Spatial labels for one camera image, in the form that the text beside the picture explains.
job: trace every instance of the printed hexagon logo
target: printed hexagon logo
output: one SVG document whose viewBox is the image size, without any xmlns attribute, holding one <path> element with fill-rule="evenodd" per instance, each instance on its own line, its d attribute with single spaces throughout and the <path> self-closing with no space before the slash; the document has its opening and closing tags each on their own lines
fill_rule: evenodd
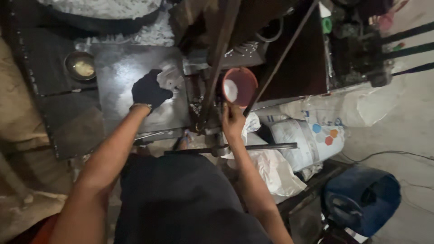
<svg viewBox="0 0 434 244">
<path fill-rule="evenodd" d="M 336 137 L 338 137 L 338 130 L 336 130 L 336 129 L 334 129 L 334 130 L 331 130 L 330 131 L 330 136 L 331 137 L 333 137 L 333 138 L 336 138 Z"/>
<path fill-rule="evenodd" d="M 314 125 L 312 126 L 312 130 L 313 130 L 313 132 L 315 132 L 315 133 L 320 133 L 320 132 L 321 132 L 321 126 L 318 125 L 318 124 L 314 124 Z"/>
<path fill-rule="evenodd" d="M 330 146 L 331 144 L 333 144 L 333 137 L 331 137 L 331 136 L 327 136 L 327 138 L 325 139 L 325 144 L 327 145 L 327 146 Z"/>
</svg>

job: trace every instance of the blue barrel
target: blue barrel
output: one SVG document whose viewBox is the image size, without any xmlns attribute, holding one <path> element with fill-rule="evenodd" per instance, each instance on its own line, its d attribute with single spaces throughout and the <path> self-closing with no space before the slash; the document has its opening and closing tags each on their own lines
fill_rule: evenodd
<svg viewBox="0 0 434 244">
<path fill-rule="evenodd" d="M 357 165 L 327 183 L 324 200 L 336 223 L 371 237 L 395 213 L 400 189 L 392 174 Z"/>
</svg>

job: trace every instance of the gloved hand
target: gloved hand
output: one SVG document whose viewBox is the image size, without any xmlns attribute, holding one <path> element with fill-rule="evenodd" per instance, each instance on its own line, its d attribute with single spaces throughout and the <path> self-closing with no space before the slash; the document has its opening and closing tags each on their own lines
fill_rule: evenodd
<svg viewBox="0 0 434 244">
<path fill-rule="evenodd" d="M 150 105 L 152 112 L 164 101 L 173 97 L 172 91 L 163 89 L 158 84 L 157 75 L 159 73 L 161 73 L 161 69 L 153 69 L 133 85 L 134 105 Z"/>
</svg>

